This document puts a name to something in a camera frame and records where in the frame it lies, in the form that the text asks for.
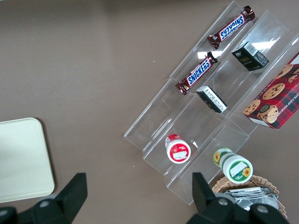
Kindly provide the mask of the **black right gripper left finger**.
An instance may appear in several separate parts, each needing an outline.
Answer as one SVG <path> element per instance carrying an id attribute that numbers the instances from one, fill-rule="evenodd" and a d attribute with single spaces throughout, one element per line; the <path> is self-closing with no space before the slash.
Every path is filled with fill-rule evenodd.
<path id="1" fill-rule="evenodd" d="M 14 207 L 1 207 L 2 224 L 71 224 L 88 195 L 86 173 L 77 173 L 54 198 L 46 198 L 17 213 Z"/>

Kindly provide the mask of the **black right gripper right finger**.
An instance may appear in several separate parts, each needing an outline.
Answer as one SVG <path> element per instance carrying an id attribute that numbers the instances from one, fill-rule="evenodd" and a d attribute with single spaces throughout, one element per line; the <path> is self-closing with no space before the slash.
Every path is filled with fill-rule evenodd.
<path id="1" fill-rule="evenodd" d="M 189 224 L 287 224 L 281 213 L 266 204 L 244 210 L 227 198 L 216 197 L 201 172 L 192 174 L 192 196 L 198 213 Z"/>

